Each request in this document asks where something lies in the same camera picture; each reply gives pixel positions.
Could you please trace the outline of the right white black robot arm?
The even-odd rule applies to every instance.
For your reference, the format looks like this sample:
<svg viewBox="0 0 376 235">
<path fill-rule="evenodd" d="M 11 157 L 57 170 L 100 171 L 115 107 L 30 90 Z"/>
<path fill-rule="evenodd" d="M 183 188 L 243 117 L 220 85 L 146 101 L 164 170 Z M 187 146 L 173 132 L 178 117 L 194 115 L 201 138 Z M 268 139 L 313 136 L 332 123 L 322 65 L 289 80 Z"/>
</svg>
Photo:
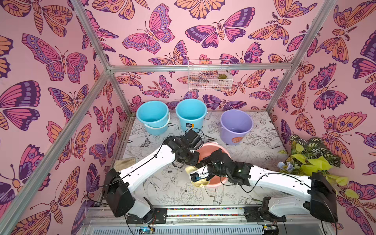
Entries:
<svg viewBox="0 0 376 235">
<path fill-rule="evenodd" d="M 288 194 L 268 200 L 268 212 L 276 217 L 291 214 L 310 214 L 329 223 L 338 222 L 336 191 L 320 173 L 297 176 L 267 170 L 251 163 L 235 162 L 218 149 L 197 164 L 199 177 L 210 181 L 213 177 L 227 178 L 238 186 L 264 187 Z"/>
</svg>

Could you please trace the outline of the pink plastic bucket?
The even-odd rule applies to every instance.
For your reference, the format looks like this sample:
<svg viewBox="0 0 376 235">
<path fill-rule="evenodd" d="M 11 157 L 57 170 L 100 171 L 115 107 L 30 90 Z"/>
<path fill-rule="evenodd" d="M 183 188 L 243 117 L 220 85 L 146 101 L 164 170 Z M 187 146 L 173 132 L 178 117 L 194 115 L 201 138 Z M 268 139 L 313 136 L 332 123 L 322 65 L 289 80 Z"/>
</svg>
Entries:
<svg viewBox="0 0 376 235">
<path fill-rule="evenodd" d="M 199 152 L 198 163 L 202 161 L 204 163 L 203 166 L 200 168 L 201 171 L 199 172 L 199 174 L 202 174 L 202 172 L 204 172 L 205 175 L 213 174 L 213 177 L 210 179 L 210 181 L 207 184 L 203 183 L 201 187 L 217 188 L 219 186 L 222 186 L 223 184 L 228 183 L 228 177 L 220 177 L 220 176 L 214 175 L 213 173 L 213 170 L 214 171 L 220 170 L 220 167 L 216 165 L 218 161 L 215 160 L 214 161 L 215 163 L 214 163 L 212 160 L 204 160 L 206 157 L 209 157 L 213 152 L 219 149 L 221 149 L 221 152 L 227 154 L 229 158 L 231 159 L 230 153 L 224 147 L 220 146 L 218 143 L 209 142 L 209 143 L 203 144 L 203 146 L 200 149 L 198 149 L 198 152 Z"/>
</svg>

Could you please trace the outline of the blue bucket white handle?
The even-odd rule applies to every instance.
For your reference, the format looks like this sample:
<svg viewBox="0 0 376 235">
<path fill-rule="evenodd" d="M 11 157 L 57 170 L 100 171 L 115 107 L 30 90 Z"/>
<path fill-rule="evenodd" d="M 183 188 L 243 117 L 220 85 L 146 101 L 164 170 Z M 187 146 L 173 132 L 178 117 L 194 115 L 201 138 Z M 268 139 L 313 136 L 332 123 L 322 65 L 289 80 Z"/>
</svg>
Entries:
<svg viewBox="0 0 376 235">
<path fill-rule="evenodd" d="M 149 101 L 142 104 L 136 112 L 136 117 L 144 125 L 146 131 L 154 136 L 165 133 L 170 122 L 169 108 L 161 101 Z"/>
</svg>

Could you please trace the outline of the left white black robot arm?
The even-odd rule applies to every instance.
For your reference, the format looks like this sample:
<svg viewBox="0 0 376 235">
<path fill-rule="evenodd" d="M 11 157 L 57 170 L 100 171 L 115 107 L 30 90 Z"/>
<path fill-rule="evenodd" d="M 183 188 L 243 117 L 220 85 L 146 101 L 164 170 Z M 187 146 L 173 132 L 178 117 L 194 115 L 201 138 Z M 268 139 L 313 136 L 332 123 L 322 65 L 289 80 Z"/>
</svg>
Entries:
<svg viewBox="0 0 376 235">
<path fill-rule="evenodd" d="M 199 152 L 205 137 L 190 129 L 182 136 L 170 136 L 150 155 L 140 162 L 120 171 L 110 170 L 102 186 L 103 197 L 114 217 L 130 214 L 138 217 L 142 223 L 148 223 L 155 217 L 155 208 L 146 198 L 137 199 L 132 193 L 148 177 L 173 162 L 183 166 L 198 163 Z"/>
</svg>

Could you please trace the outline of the yellow microfiber cloth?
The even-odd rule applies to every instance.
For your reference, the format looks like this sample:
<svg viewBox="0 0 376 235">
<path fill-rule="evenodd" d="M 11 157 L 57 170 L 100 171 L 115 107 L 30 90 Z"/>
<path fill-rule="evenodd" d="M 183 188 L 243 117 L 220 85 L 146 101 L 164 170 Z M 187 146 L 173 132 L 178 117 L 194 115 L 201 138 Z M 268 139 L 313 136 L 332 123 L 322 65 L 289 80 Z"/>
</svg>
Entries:
<svg viewBox="0 0 376 235">
<path fill-rule="evenodd" d="M 203 166 L 201 168 L 188 166 L 185 168 L 185 171 L 188 174 L 194 187 L 202 188 L 210 183 L 210 181 L 208 180 L 210 174 L 207 166 Z"/>
</svg>

